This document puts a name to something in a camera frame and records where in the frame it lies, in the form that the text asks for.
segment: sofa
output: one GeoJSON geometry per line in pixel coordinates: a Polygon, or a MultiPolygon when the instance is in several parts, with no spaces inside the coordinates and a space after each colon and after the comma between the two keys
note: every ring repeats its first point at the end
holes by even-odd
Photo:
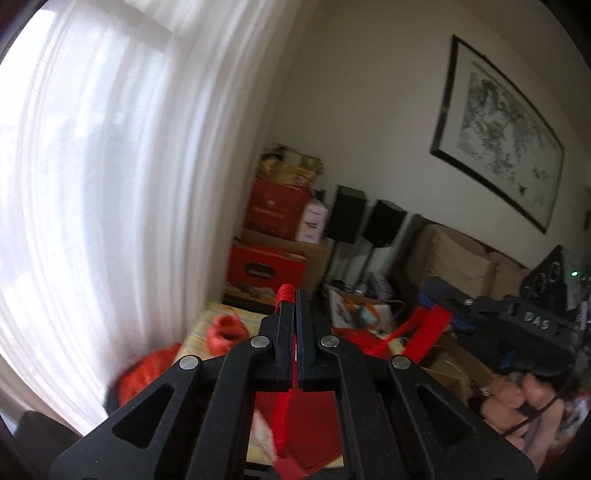
{"type": "Polygon", "coordinates": [[[495,300],[517,295],[529,270],[496,249],[448,226],[414,215],[402,233],[387,279],[406,303],[402,320],[416,306],[425,279],[438,276],[472,296],[495,300]]]}

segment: framed painting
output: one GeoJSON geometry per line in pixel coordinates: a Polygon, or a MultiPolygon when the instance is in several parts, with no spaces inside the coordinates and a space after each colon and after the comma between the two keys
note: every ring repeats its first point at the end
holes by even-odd
{"type": "Polygon", "coordinates": [[[546,233],[564,147],[515,84],[455,35],[431,153],[546,233]]]}

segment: beige cushion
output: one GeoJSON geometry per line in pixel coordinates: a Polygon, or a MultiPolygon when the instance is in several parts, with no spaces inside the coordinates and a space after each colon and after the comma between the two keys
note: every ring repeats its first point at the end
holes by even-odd
{"type": "Polygon", "coordinates": [[[499,252],[489,253],[488,259],[495,264],[490,296],[502,300],[505,295],[519,295],[521,281],[530,271],[499,252]]]}
{"type": "Polygon", "coordinates": [[[427,225],[417,235],[417,240],[415,242],[413,251],[408,257],[408,261],[404,265],[404,271],[407,275],[407,278],[410,281],[410,283],[413,284],[415,287],[419,287],[426,276],[425,269],[427,267],[427,262],[429,260],[431,249],[433,247],[431,241],[433,239],[433,235],[436,232],[445,233],[451,240],[453,240],[460,247],[468,250],[469,252],[479,257],[486,258],[486,250],[480,243],[478,243],[473,238],[470,238],[469,236],[464,235],[463,233],[458,232],[457,230],[443,225],[436,225],[434,223],[432,223],[431,225],[427,225]]]}
{"type": "Polygon", "coordinates": [[[442,230],[435,232],[431,242],[424,278],[440,277],[474,298],[486,293],[493,273],[490,261],[461,247],[442,230]]]}

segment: black speaker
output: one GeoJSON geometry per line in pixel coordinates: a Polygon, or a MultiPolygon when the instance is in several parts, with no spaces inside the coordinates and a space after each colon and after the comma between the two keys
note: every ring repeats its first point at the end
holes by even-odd
{"type": "Polygon", "coordinates": [[[390,245],[406,216],[406,210],[387,200],[378,200],[363,231],[363,238],[376,248],[390,245]]]}
{"type": "Polygon", "coordinates": [[[368,199],[361,190],[338,185],[324,236],[337,242],[355,243],[367,202],[368,199]]]}
{"type": "Polygon", "coordinates": [[[581,302],[580,264],[556,246],[521,282],[519,295],[552,313],[574,320],[581,302]]]}

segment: red box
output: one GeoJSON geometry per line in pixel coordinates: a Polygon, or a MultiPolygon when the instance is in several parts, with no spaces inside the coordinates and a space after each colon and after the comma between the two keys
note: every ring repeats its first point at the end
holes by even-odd
{"type": "Polygon", "coordinates": [[[299,288],[307,266],[302,255],[234,239],[228,283],[249,294],[274,297],[284,283],[299,288]]]}
{"type": "Polygon", "coordinates": [[[244,227],[287,240],[296,238],[309,192],[255,178],[244,227]]]}

